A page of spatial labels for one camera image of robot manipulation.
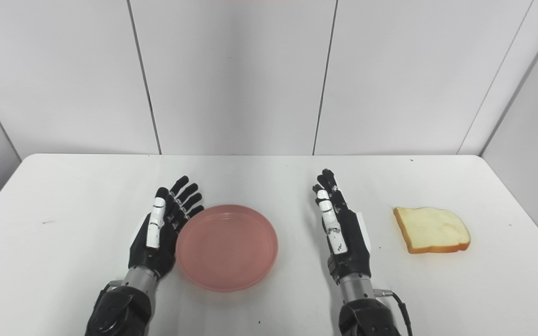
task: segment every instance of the silver cylindrical wrist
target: silver cylindrical wrist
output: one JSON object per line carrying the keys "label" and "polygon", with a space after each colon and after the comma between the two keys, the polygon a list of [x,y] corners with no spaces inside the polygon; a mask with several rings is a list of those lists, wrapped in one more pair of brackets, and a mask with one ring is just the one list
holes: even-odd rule
{"label": "silver cylindrical wrist", "polygon": [[339,288],[342,292],[343,302],[375,298],[373,284],[369,276],[361,273],[352,273],[339,279]]}
{"label": "silver cylindrical wrist", "polygon": [[150,298],[155,295],[156,274],[146,267],[133,266],[128,270],[122,281],[122,286],[133,287],[147,294]]}

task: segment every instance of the black cable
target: black cable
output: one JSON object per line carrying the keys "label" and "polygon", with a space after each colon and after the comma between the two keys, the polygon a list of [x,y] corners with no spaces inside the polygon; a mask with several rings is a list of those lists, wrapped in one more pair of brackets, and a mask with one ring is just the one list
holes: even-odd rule
{"label": "black cable", "polygon": [[408,315],[408,310],[405,308],[405,303],[401,302],[401,299],[395,292],[392,292],[393,298],[397,301],[397,306],[401,311],[401,315],[404,317],[405,327],[408,329],[408,336],[412,336],[412,323],[410,322],[410,315]]}

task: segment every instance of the white tabletop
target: white tabletop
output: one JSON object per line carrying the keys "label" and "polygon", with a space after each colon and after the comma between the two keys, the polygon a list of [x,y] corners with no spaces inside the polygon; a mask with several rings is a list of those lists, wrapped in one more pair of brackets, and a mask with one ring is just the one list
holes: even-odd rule
{"label": "white tabletop", "polygon": [[[100,289],[126,273],[156,189],[183,174],[205,206],[263,213],[279,255],[267,278],[230,294],[200,289],[176,267],[159,285],[149,335],[338,335],[341,294],[311,191],[322,168],[363,213],[373,283],[407,302],[416,336],[538,335],[538,228],[478,157],[39,154],[0,193],[0,336],[83,335]],[[395,206],[454,211],[470,247],[410,255]]]}

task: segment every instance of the white bread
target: white bread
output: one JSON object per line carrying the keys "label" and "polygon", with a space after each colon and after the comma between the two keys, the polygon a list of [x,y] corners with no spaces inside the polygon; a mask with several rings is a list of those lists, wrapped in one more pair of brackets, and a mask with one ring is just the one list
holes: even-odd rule
{"label": "white bread", "polygon": [[409,253],[456,252],[470,245],[468,229],[449,210],[397,207],[393,213]]}

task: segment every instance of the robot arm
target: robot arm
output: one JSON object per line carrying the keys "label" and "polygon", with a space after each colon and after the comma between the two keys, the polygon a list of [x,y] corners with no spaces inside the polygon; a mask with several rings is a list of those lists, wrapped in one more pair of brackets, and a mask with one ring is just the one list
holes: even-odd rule
{"label": "robot arm", "polygon": [[374,290],[371,283],[370,254],[356,213],[348,208],[331,170],[324,169],[313,187],[316,204],[322,211],[330,257],[329,273],[341,289],[343,306],[339,313],[342,336],[399,336],[389,308],[378,296],[395,296],[391,291]]}
{"label": "robot arm", "polygon": [[132,246],[124,280],[111,281],[99,293],[87,323],[86,336],[143,336],[152,317],[155,288],[175,264],[177,235],[203,210],[198,185],[179,179],[171,190],[159,188],[151,213]]}

